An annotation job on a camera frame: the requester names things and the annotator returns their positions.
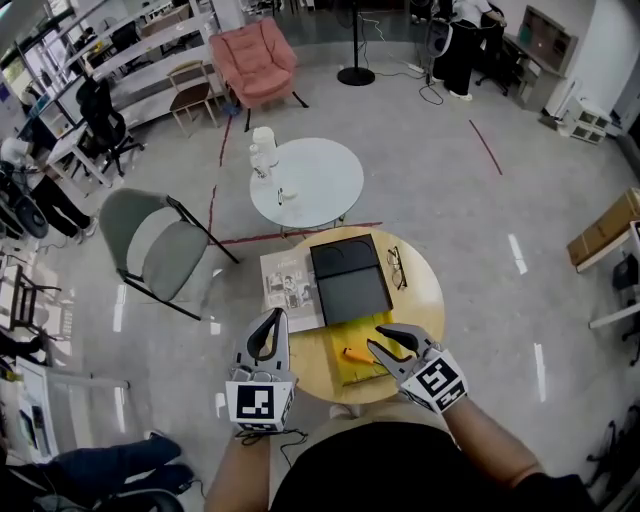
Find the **eyeglasses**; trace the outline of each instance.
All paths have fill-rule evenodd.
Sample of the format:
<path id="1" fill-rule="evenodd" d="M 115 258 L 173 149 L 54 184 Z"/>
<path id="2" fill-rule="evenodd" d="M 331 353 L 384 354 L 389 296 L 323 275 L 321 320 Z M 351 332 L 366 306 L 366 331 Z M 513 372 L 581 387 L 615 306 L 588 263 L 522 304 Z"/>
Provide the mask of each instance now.
<path id="1" fill-rule="evenodd" d="M 391 281 L 398 290 L 406 288 L 408 286 L 407 276 L 404 274 L 404 268 L 402 267 L 402 259 L 400 258 L 398 246 L 394 246 L 393 249 L 389 249 L 387 252 L 387 263 L 393 268 Z"/>

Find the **white bottle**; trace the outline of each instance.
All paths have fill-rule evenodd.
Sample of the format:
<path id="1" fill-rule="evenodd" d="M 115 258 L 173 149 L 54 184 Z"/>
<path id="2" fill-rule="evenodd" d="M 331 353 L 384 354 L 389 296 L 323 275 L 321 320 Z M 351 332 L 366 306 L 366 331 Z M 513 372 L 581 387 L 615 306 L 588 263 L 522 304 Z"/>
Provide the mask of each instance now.
<path id="1" fill-rule="evenodd" d="M 251 167 L 253 167 L 258 178 L 265 179 L 267 177 L 265 169 L 268 170 L 269 166 L 266 165 L 264 155 L 260 153 L 260 149 L 256 144 L 251 144 L 251 146 L 249 146 L 249 152 L 251 153 Z"/>
<path id="2" fill-rule="evenodd" d="M 260 153 L 265 155 L 269 167 L 278 164 L 278 153 L 276 151 L 276 136 L 268 126 L 261 126 L 253 130 L 253 143 L 256 144 Z"/>

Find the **black sleeve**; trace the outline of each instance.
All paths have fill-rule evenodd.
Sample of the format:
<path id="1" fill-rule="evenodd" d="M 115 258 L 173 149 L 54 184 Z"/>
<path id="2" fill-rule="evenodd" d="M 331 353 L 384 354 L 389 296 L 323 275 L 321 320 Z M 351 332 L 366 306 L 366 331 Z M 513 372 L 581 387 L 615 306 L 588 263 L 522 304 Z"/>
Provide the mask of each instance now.
<path id="1" fill-rule="evenodd" d="M 577 475 L 551 478 L 543 473 L 528 476 L 512 492 L 513 505 L 522 511 L 595 512 L 596 506 Z"/>

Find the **cardboard box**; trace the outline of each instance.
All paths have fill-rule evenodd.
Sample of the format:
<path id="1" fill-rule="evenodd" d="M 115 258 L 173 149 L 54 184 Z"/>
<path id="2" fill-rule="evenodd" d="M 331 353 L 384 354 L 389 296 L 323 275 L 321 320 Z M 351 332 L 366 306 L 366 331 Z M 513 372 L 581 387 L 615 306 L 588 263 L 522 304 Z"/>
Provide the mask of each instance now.
<path id="1" fill-rule="evenodd" d="M 571 264 L 578 266 L 606 247 L 629 229 L 629 223 L 640 220 L 640 189 L 630 188 L 602 217 L 567 245 Z"/>

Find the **person wearing white shirt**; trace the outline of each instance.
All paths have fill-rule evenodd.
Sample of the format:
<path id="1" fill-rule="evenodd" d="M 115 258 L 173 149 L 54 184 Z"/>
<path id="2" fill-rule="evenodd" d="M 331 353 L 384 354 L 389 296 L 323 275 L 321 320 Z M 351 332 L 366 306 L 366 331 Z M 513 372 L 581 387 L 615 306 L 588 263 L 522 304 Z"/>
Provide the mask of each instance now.
<path id="1" fill-rule="evenodd" d="M 29 154 L 32 144 L 12 137 L 0 142 L 0 160 L 9 162 L 16 169 L 34 167 L 35 163 Z M 29 172 L 27 187 L 30 189 L 29 195 L 49 224 L 63 235 L 80 244 L 95 233 L 98 219 L 82 213 L 44 172 L 37 169 L 36 172 Z"/>
<path id="2" fill-rule="evenodd" d="M 480 20 L 486 15 L 502 27 L 506 27 L 507 22 L 491 8 L 487 0 L 456 0 L 453 10 L 455 17 L 451 23 L 451 43 L 445 54 L 434 63 L 433 80 L 444 82 L 453 97 L 471 101 L 473 97 L 469 94 L 469 82 L 473 59 L 481 43 L 478 36 Z"/>

